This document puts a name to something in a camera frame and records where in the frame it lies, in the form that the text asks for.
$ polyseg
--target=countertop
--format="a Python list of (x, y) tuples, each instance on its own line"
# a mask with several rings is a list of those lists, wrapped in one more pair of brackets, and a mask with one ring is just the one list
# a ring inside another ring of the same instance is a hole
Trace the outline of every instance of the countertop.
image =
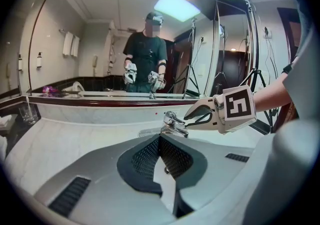
[[(49, 178), (88, 152), (137, 138), (141, 130), (159, 128), (162, 123), (101, 125), (42, 118), (14, 146), (4, 167), (15, 185), (34, 195)], [(249, 126), (225, 135), (218, 131), (189, 131), (190, 139), (244, 148), (255, 148), (262, 136)]]

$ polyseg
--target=recessed light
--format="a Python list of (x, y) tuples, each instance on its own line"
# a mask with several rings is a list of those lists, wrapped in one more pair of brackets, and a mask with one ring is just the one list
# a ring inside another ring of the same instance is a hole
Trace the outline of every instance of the recessed light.
[(158, 0), (154, 9), (167, 14), (180, 22), (200, 14), (200, 10), (187, 0)]

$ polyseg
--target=man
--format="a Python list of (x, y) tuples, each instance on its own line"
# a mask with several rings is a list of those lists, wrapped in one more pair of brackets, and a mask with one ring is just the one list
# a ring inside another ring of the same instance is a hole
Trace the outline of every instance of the man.
[[(165, 87), (167, 48), (166, 42), (158, 37), (162, 23), (161, 13), (150, 12), (145, 19), (144, 30), (133, 33), (125, 45), (124, 78), (128, 93), (150, 93)], [(156, 72), (157, 66), (158, 74), (153, 74), (156, 75), (156, 83), (151, 84), (148, 76), (151, 72)], [(135, 79), (126, 80), (130, 73)]]

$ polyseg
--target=bottle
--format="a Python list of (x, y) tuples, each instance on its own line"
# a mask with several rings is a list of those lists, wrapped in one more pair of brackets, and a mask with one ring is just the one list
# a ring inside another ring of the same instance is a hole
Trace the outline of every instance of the bottle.
[(41, 52), (39, 52), (38, 57), (36, 58), (36, 68), (39, 69), (42, 66), (41, 63), (42, 57), (41, 57)]
[(19, 71), (22, 71), (22, 58), (21, 58), (21, 54), (19, 54), (18, 69), (19, 69)]

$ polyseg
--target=wristband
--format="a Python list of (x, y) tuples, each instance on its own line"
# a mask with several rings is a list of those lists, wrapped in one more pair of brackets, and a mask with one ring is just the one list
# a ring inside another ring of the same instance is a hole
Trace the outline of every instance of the wristband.
[(165, 66), (165, 67), (167, 67), (167, 64), (165, 63), (165, 62), (161, 62), (160, 64), (159, 64), (159, 67), (160, 66)]
[(290, 63), (289, 65), (285, 66), (285, 67), (283, 68), (282, 73), (289, 74), (289, 72), (292, 70), (291, 64), (292, 64), (292, 63)]

